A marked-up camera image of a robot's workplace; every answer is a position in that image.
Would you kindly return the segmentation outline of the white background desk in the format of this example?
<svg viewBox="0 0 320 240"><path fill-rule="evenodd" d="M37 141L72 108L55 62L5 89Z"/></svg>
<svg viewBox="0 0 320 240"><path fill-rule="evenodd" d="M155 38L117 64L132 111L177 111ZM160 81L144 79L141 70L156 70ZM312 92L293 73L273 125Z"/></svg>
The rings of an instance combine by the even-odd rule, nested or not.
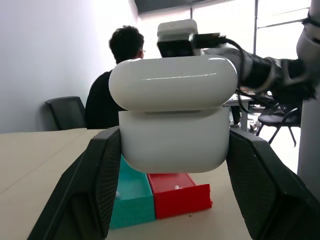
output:
<svg viewBox="0 0 320 240"><path fill-rule="evenodd" d="M242 108L240 109L240 111L241 111L241 128L244 129L244 131L246 131L248 128L249 103L251 101L253 101L252 97L245 96L245 95L240 95L238 97L237 94L233 94L232 97L223 104L223 107L225 107L225 108L230 108L233 106L240 106L242 104L242 106L246 109L246 110L243 110Z"/></svg>

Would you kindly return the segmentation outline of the white earbud charging case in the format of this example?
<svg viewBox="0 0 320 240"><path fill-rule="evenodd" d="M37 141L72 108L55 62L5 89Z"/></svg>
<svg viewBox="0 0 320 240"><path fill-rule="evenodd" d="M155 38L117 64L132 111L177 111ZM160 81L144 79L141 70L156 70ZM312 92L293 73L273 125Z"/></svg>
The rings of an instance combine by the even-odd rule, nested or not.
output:
<svg viewBox="0 0 320 240"><path fill-rule="evenodd" d="M132 59L118 64L109 91L118 114L122 154L150 174L203 173L229 149L229 110L238 76L219 55Z"/></svg>

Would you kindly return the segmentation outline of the red plastic tray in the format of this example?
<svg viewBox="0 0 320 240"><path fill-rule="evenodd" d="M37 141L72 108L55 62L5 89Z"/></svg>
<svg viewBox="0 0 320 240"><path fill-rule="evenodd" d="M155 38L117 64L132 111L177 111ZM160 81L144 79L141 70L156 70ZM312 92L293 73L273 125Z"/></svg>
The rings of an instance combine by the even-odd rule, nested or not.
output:
<svg viewBox="0 0 320 240"><path fill-rule="evenodd" d="M199 212L213 205L210 185L197 185L187 173L148 173L147 177L157 219Z"/></svg>

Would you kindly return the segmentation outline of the teal plastic tray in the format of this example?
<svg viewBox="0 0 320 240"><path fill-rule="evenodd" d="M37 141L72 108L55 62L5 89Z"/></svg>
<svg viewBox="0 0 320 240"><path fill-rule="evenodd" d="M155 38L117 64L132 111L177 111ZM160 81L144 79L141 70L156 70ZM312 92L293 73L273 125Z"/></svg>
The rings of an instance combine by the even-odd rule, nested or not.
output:
<svg viewBox="0 0 320 240"><path fill-rule="evenodd" d="M131 168L122 157L117 191L109 227L112 230L156 220L154 195L145 173Z"/></svg>

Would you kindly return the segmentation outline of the person in black top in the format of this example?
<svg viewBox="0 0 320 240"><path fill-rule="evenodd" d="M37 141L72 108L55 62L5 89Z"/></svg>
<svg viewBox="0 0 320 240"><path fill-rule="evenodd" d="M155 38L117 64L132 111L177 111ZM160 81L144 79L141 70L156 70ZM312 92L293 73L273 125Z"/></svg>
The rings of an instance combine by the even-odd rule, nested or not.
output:
<svg viewBox="0 0 320 240"><path fill-rule="evenodd" d="M126 60L144 57L144 36L130 25L118 28L109 40L109 48L118 65ZM101 74L91 85L86 105L87 129L108 129L119 125L118 112L124 111L112 98L109 90L111 71Z"/></svg>

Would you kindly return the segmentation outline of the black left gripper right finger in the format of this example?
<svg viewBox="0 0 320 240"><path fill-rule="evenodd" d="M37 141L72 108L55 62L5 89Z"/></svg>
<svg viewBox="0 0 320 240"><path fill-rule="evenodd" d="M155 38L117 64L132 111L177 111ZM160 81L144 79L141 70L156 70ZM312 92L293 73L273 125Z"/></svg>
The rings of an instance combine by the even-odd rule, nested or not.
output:
<svg viewBox="0 0 320 240"><path fill-rule="evenodd" d="M320 202L267 141L231 130L226 162L252 240L320 240Z"/></svg>

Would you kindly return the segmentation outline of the silver robot torso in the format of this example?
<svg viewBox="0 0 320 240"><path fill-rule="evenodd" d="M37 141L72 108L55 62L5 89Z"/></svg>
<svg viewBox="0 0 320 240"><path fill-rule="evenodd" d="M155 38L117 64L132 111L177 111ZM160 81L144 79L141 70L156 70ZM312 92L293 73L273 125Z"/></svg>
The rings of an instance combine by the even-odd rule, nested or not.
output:
<svg viewBox="0 0 320 240"><path fill-rule="evenodd" d="M320 0L311 0L296 53L317 85L320 80ZM303 103L297 173L309 188L320 184L320 96Z"/></svg>

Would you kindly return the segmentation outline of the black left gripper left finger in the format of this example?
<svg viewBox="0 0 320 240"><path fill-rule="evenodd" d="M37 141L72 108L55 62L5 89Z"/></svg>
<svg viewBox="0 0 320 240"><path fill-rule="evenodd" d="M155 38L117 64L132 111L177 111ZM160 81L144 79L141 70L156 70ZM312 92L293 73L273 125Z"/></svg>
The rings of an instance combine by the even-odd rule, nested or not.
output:
<svg viewBox="0 0 320 240"><path fill-rule="evenodd" d="M99 132L61 175L27 240L105 240L120 163L119 127Z"/></svg>

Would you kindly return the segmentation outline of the dark wall screen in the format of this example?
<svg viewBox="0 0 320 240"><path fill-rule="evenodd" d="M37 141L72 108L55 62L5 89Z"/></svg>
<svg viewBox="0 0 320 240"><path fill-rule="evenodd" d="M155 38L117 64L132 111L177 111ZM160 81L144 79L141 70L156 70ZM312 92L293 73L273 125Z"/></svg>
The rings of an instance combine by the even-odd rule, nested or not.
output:
<svg viewBox="0 0 320 240"><path fill-rule="evenodd" d="M189 6L198 0L134 0L138 13Z"/></svg>

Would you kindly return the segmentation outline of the black office chair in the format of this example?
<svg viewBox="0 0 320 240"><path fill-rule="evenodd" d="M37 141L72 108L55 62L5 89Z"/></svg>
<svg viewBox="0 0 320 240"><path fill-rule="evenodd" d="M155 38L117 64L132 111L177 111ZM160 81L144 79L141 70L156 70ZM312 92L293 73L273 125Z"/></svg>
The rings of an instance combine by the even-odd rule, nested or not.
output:
<svg viewBox="0 0 320 240"><path fill-rule="evenodd" d="M86 128L85 107L79 96L65 96L45 101L59 131Z"/></svg>

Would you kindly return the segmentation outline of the black folding chair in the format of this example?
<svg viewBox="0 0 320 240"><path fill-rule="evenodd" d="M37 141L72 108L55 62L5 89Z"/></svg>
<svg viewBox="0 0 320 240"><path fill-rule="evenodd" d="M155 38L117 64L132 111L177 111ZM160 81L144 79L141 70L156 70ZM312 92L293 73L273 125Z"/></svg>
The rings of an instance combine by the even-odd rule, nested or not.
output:
<svg viewBox="0 0 320 240"><path fill-rule="evenodd" d="M285 113L272 113L264 114L258 117L258 122L260 122L260 127L256 133L256 136L260 135L260 132L264 126L276 128L274 134L269 139L268 143L271 144L275 139L276 135L282 127L287 127L291 138L293 140L294 147L297 145L296 138L292 131L292 127L301 127L302 118L302 107L293 108Z"/></svg>

